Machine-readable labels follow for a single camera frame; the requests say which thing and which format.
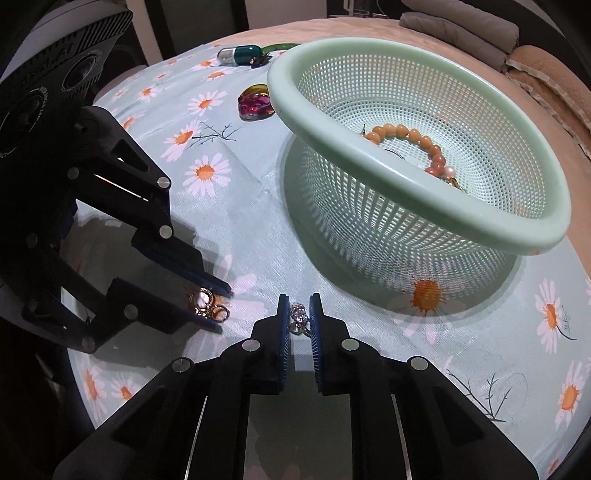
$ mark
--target beaded bracelet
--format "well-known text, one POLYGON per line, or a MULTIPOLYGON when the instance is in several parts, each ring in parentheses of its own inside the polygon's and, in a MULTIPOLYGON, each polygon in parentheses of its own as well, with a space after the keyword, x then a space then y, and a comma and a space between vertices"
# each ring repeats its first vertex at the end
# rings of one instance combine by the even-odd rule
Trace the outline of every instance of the beaded bracelet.
MULTIPOLYGON (((421 133, 416 128, 408 129, 404 125, 398 125, 395 127, 393 124, 385 124, 382 127, 373 127, 371 132, 366 132, 364 125, 363 130, 361 130, 361 135, 376 145, 379 145, 386 138, 394 137, 399 139, 407 139, 410 143, 418 144, 419 147, 427 152, 427 155, 431 159, 431 165, 425 168, 425 171, 429 175, 433 175, 438 179, 444 180, 449 185, 463 190, 456 180, 456 170, 453 167, 446 165, 447 160, 441 153, 441 147, 434 144, 430 137, 421 135, 421 133)), ((388 151, 401 157, 401 155, 397 154, 396 152, 391 150, 388 151)))

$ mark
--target teal capsule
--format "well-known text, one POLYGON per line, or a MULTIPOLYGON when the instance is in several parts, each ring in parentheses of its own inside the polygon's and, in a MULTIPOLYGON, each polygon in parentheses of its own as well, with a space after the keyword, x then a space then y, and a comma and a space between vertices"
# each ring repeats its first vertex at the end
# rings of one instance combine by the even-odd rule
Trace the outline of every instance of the teal capsule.
POLYGON ((217 60, 222 67, 248 66, 258 57, 262 57, 262 48, 256 45, 223 48, 217 54, 217 60))

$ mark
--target orange bead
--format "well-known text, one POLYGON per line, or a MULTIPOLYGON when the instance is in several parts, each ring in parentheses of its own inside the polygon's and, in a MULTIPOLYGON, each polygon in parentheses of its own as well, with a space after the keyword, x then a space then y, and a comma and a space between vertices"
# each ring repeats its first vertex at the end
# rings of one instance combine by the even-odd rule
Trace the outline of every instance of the orange bead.
POLYGON ((404 138, 408 135, 408 128, 406 128, 404 125, 398 125, 396 127, 396 136, 398 138, 404 138))
POLYGON ((376 145, 379 145, 382 141, 382 138, 376 132, 370 132, 366 134, 365 138, 367 138, 370 142, 375 143, 376 145))
POLYGON ((439 154, 439 155, 435 155, 432 159, 431 159, 431 165, 433 165, 434 163, 440 163, 442 167, 445 167, 445 163, 446 163, 446 159, 443 155, 439 154))
POLYGON ((373 127, 372 128, 372 132, 376 132, 379 135, 379 139, 383 140, 384 138, 386 138, 386 129, 384 127, 373 127))
POLYGON ((425 135, 418 141, 418 144, 423 150, 429 150, 433 146, 433 140, 425 135))
POLYGON ((391 138, 396 136, 396 127, 393 124, 384 124, 386 130, 386 137, 391 138))
POLYGON ((433 169, 432 175, 434 177, 440 178, 444 173, 444 167, 440 163, 431 163, 431 166, 429 168, 433 169))
POLYGON ((441 147, 439 145, 433 145, 429 148, 428 151, 429 157, 434 157, 435 155, 441 155, 441 147))
POLYGON ((419 132, 416 128, 413 128, 410 132, 408 132, 408 139, 412 143, 417 143, 421 140, 421 132, 419 132))

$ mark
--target metal screw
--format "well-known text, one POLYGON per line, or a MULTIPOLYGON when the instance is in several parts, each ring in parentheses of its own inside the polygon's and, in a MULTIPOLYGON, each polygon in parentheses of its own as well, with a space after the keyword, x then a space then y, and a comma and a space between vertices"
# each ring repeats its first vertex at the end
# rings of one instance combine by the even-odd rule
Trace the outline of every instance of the metal screw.
POLYGON ((410 366, 413 367, 415 370, 426 370, 429 366, 429 362, 424 359, 422 356, 416 356, 410 361, 410 366))
POLYGON ((158 233, 160 233, 160 236, 164 239, 170 238, 173 235, 173 229, 171 229, 168 225, 163 225, 160 227, 160 230, 158 231, 158 233))
POLYGON ((242 348, 247 352, 256 352, 261 347, 261 343, 254 338, 249 338, 242 342, 242 348))
POLYGON ((125 318, 128 320, 135 320, 138 317, 138 314, 138 308, 131 303, 127 304, 123 309, 123 315, 125 315, 125 318))
POLYGON ((176 373, 183 373, 186 372, 189 368, 191 368, 191 360, 189 360, 188 358, 177 358, 174 362, 173 362, 173 370, 176 373))
POLYGON ((82 339, 82 348, 88 353, 94 352, 96 348, 95 339, 92 337, 84 337, 82 339))
POLYGON ((160 177, 157 183, 161 189, 167 189, 168 187, 170 187, 170 179, 167 177, 160 177))
POLYGON ((354 352, 359 348, 359 342, 354 338, 346 338, 340 345, 348 352, 354 352))
POLYGON ((29 233, 27 235, 27 247, 29 248, 34 248, 35 245, 37 244, 37 236, 34 233, 29 233))
POLYGON ((70 170, 68 170, 67 175, 70 180, 75 180, 78 178, 78 175, 80 175, 80 170, 78 170, 76 167, 72 167, 70 170))

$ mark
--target pearl bead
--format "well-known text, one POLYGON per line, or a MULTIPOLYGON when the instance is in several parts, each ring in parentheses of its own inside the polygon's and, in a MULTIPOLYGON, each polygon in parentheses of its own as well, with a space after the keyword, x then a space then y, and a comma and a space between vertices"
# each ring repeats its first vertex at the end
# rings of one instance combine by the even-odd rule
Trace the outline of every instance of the pearl bead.
POLYGON ((396 127, 396 136, 398 138, 404 138, 408 135, 408 128, 406 128, 404 125, 398 125, 396 127))
POLYGON ((429 148, 428 151, 429 157, 434 157, 435 155, 441 155, 441 147, 439 145, 433 145, 429 148))
POLYGON ((441 165, 440 163, 431 163, 431 166, 429 168, 432 168, 434 171, 434 175, 439 178, 443 175, 444 173, 444 166, 441 165))
POLYGON ((443 167, 443 177, 445 179, 456 178, 456 170, 449 165, 447 167, 443 167))
POLYGON ((386 130, 386 137, 395 137, 396 136, 396 127, 393 124, 384 124, 384 130, 386 130))
POLYGON ((413 128, 410 132, 408 132, 408 139, 412 143, 417 143, 421 140, 421 132, 419 132, 416 128, 413 128))
POLYGON ((446 163, 446 159, 443 155, 439 154, 439 155, 435 155, 432 159, 431 159, 431 163, 440 163, 442 167, 445 167, 445 163, 446 163))
POLYGON ((379 139, 381 141, 386 138, 386 129, 384 127, 373 127, 372 132, 376 132, 379 135, 379 139))
POLYGON ((382 138, 376 132, 369 132, 365 135, 365 138, 367 138, 370 142, 375 143, 376 145, 379 145, 382 141, 382 138))
POLYGON ((418 141, 418 144, 423 150, 429 150, 429 148, 433 146, 433 140, 425 135, 421 140, 418 141))

